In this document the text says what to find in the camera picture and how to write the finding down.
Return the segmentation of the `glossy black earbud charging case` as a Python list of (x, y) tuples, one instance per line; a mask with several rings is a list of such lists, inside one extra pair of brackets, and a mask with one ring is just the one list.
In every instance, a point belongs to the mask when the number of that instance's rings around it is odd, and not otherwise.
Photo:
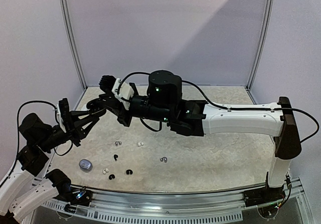
[(104, 110), (104, 107), (102, 106), (102, 101), (98, 98), (89, 101), (86, 104), (86, 108), (87, 108), (87, 111), (90, 115), (96, 114), (96, 113)]

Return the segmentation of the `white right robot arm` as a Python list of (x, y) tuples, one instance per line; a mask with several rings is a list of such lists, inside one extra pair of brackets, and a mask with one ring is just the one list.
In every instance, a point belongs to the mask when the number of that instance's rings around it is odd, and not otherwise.
[(271, 136), (274, 154), (259, 197), (270, 202), (279, 193), (292, 159), (301, 153), (294, 110), (287, 97), (263, 105), (221, 104), (204, 97), (183, 99), (184, 81), (167, 70), (148, 74), (146, 95), (140, 95), (134, 83), (104, 75), (99, 87), (102, 94), (87, 103), (91, 111), (105, 109), (129, 127), (133, 118), (165, 123), (182, 136), (202, 137), (218, 133), (252, 133)]

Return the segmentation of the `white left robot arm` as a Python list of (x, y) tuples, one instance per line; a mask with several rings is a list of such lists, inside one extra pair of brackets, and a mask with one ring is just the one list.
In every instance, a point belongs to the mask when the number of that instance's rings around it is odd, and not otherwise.
[(19, 192), (44, 169), (48, 154), (57, 146), (71, 142), (80, 146), (100, 117), (99, 111), (56, 110), (55, 126), (44, 123), (35, 113), (27, 115), (18, 127), (18, 134), (27, 144), (18, 152), (16, 160), (1, 183), (1, 223), (21, 223), (33, 210), (47, 200), (57, 198), (67, 207), (89, 206), (93, 193), (85, 187), (71, 187), (70, 178), (60, 169), (48, 172), (34, 188)]

